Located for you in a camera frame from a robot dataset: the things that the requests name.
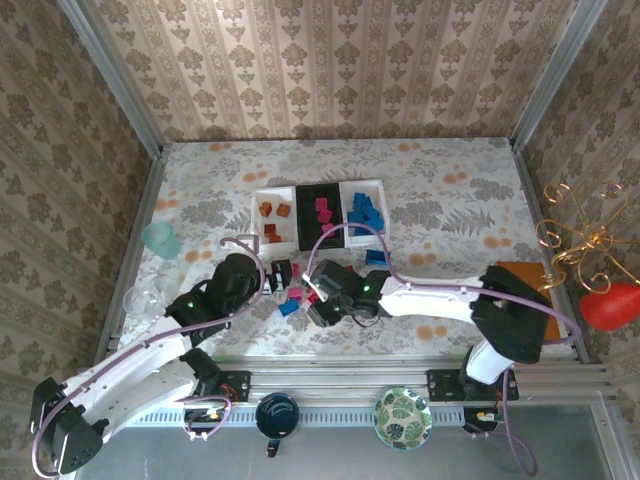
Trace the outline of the white plastic bin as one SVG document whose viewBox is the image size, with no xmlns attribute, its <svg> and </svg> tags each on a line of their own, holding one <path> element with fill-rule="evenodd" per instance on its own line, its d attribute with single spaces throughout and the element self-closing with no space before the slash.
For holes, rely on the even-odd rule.
<svg viewBox="0 0 640 480">
<path fill-rule="evenodd" d="M 342 181 L 339 183 L 341 209 L 343 220 L 348 221 L 348 213 L 354 211 L 354 199 L 357 193 L 366 195 L 372 202 L 372 206 L 380 213 L 384 221 L 384 228 L 380 235 L 388 242 L 390 235 L 390 217 L 387 208 L 383 183 L 379 179 Z M 370 235 L 357 235 L 354 227 L 344 228 L 344 241 L 346 247 L 380 247 L 377 237 Z"/>
<path fill-rule="evenodd" d="M 263 217 L 259 207 L 263 202 L 272 204 L 272 212 L 268 217 Z M 276 210 L 280 203 L 291 206 L 290 215 L 287 218 L 279 217 Z M 276 235 L 282 238 L 281 243 L 269 243 L 264 233 L 266 224 L 276 225 Z M 289 253 L 297 249 L 297 217 L 296 194 L 294 186 L 277 188 L 261 188 L 252 193 L 251 200 L 251 232 L 259 236 L 259 251 L 263 254 Z"/>
</svg>

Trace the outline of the black plastic bin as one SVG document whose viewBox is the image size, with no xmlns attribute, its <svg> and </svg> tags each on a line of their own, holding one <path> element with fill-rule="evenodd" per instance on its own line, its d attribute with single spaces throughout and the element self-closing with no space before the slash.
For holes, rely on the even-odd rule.
<svg viewBox="0 0 640 480">
<path fill-rule="evenodd" d="M 299 185 L 295 188 L 297 209 L 298 243 L 301 251 L 310 251 L 319 237 L 324 234 L 318 221 L 320 211 L 316 210 L 315 200 L 326 198 L 328 210 L 332 212 L 329 223 L 334 226 L 343 222 L 341 198 L 338 183 Z"/>
</svg>

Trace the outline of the clear drinking glass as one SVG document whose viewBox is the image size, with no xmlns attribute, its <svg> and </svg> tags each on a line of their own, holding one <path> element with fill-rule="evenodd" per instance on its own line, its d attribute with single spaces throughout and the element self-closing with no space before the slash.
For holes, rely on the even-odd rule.
<svg viewBox="0 0 640 480">
<path fill-rule="evenodd" d="M 164 298 L 171 300 L 179 294 L 183 280 L 179 269 L 170 269 L 159 272 L 152 284 Z"/>
<path fill-rule="evenodd" d="M 153 285 L 134 285 L 124 294 L 122 306 L 135 321 L 154 321 L 164 314 L 164 297 Z"/>
</svg>

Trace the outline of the teal plastic cup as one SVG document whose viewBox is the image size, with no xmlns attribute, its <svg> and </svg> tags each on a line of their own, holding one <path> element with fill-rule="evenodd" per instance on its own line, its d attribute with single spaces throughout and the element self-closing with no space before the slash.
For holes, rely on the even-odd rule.
<svg viewBox="0 0 640 480">
<path fill-rule="evenodd" d="M 141 232 L 141 240 L 154 254 L 165 260 L 174 259 L 180 252 L 180 242 L 169 223 L 153 222 Z"/>
</svg>

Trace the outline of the dark blue mug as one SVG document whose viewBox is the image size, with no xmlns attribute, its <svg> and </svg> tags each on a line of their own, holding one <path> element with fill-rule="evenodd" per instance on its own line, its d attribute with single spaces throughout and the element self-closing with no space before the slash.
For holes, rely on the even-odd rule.
<svg viewBox="0 0 640 480">
<path fill-rule="evenodd" d="M 276 457 L 280 442 L 296 430 L 299 420 L 299 406 L 287 393 L 274 392 L 259 402 L 255 411 L 256 427 L 268 439 L 269 459 Z"/>
</svg>

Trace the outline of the green leaf pattern bowl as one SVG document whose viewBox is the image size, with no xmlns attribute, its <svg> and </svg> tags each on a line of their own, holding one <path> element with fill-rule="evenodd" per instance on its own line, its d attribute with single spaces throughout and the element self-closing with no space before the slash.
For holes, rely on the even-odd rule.
<svg viewBox="0 0 640 480">
<path fill-rule="evenodd" d="M 392 387 L 378 398 L 373 423 L 386 446 L 403 452 L 420 448 L 434 425 L 427 400 L 407 387 Z"/>
</svg>

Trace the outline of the grey metal shelf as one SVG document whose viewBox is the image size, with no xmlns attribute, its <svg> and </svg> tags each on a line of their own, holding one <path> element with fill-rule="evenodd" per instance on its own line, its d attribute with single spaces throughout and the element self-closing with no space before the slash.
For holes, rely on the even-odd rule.
<svg viewBox="0 0 640 480">
<path fill-rule="evenodd" d="M 534 478 L 497 434 L 438 427 L 400 452 L 372 427 L 299 427 L 270 459 L 256 428 L 226 426 L 206 442 L 178 428 L 125 429 L 74 480 L 612 480 L 589 409 L 513 408 L 510 423 L 536 456 Z"/>
</svg>

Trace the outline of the orange flat board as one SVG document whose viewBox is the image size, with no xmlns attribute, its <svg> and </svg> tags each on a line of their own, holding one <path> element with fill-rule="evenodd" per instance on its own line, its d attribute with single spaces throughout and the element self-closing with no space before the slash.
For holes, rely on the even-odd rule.
<svg viewBox="0 0 640 480">
<path fill-rule="evenodd" d="M 539 262 L 498 261 L 501 266 L 513 273 L 529 286 L 538 290 L 544 285 L 543 276 L 546 274 L 544 266 Z M 562 338 L 557 320 L 553 316 L 548 317 L 544 341 L 552 342 Z"/>
</svg>

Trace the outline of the red heart ornament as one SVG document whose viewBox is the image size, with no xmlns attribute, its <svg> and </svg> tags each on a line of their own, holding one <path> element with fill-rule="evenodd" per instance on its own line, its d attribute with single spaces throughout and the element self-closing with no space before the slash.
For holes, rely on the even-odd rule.
<svg viewBox="0 0 640 480">
<path fill-rule="evenodd" d="M 580 312 L 591 327 L 613 331 L 640 317 L 640 286 L 615 283 L 607 293 L 589 293 L 579 302 Z"/>
</svg>

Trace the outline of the aluminium mounting rail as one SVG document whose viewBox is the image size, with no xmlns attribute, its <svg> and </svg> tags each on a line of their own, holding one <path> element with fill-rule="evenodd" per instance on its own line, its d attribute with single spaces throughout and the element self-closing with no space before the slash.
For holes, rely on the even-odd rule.
<svg viewBox="0 0 640 480">
<path fill-rule="evenodd" d="M 251 373 L 251 402 L 282 391 L 305 406 L 363 406 L 393 386 L 424 395 L 427 371 L 462 364 L 460 358 L 426 355 L 216 356 L 214 360 L 224 370 Z M 522 405 L 583 405 L 616 397 L 601 365 L 560 358 L 517 366 L 514 373 Z"/>
</svg>

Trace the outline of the aluminium frame rail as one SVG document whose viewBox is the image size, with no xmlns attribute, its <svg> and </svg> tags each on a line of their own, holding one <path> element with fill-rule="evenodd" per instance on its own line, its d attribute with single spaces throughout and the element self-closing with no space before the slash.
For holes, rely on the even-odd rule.
<svg viewBox="0 0 640 480">
<path fill-rule="evenodd" d="M 539 199 L 536 195 L 534 185 L 527 169 L 525 157 L 519 150 L 513 147 L 510 142 L 507 142 L 507 145 L 509 146 L 510 152 L 513 156 L 515 168 L 520 178 L 522 190 L 528 204 L 532 222 L 534 225 L 537 225 L 537 223 L 543 219 L 543 212 L 541 210 Z M 554 304 L 554 308 L 560 313 L 570 317 L 581 328 L 581 334 L 579 336 L 576 336 L 573 333 L 569 333 L 568 327 L 565 327 L 564 331 L 566 332 L 567 338 L 572 340 L 572 347 L 576 352 L 577 359 L 581 363 L 590 364 L 591 359 L 585 344 L 586 329 L 582 324 L 580 315 L 576 312 L 576 309 L 571 302 L 571 298 L 566 289 L 566 285 L 561 284 L 560 286 L 553 287 L 549 290 L 549 292 Z"/>
<path fill-rule="evenodd" d="M 126 319 L 126 312 L 122 302 L 125 293 L 134 285 L 136 280 L 137 271 L 144 251 L 141 233 L 153 217 L 159 191 L 164 180 L 164 172 L 169 152 L 170 148 L 164 147 L 159 157 L 152 163 L 149 171 L 94 357 L 95 364 L 102 361 L 118 346 L 119 337 Z"/>
</svg>

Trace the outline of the aluminium frame post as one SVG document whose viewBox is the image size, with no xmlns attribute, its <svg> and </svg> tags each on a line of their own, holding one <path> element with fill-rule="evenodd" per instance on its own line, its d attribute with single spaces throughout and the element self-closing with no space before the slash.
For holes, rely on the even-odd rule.
<svg viewBox="0 0 640 480">
<path fill-rule="evenodd" d="M 151 160 L 156 162 L 161 157 L 164 141 L 136 94 L 134 84 L 127 78 L 125 66 L 116 55 L 106 34 L 101 31 L 98 20 L 90 12 L 85 0 L 58 2 L 114 94 L 137 138 Z"/>
<path fill-rule="evenodd" d="M 579 0 L 510 138 L 521 152 L 531 139 L 562 82 L 605 9 L 608 0 Z"/>
</svg>

